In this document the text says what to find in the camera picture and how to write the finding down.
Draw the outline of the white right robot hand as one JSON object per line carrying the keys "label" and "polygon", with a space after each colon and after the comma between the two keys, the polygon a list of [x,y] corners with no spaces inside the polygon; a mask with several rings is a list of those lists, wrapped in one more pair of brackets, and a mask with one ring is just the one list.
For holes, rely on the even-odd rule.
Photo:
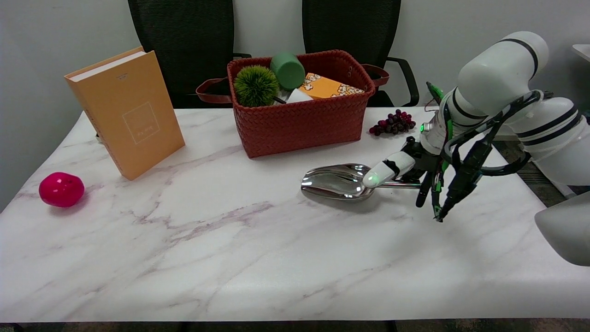
{"label": "white right robot hand", "polygon": [[416,206],[421,208],[433,187],[432,181],[441,163],[440,153],[444,142],[441,136],[408,136],[399,152],[386,157],[364,175],[363,185],[376,188],[394,179],[400,179],[403,183],[420,183]]}

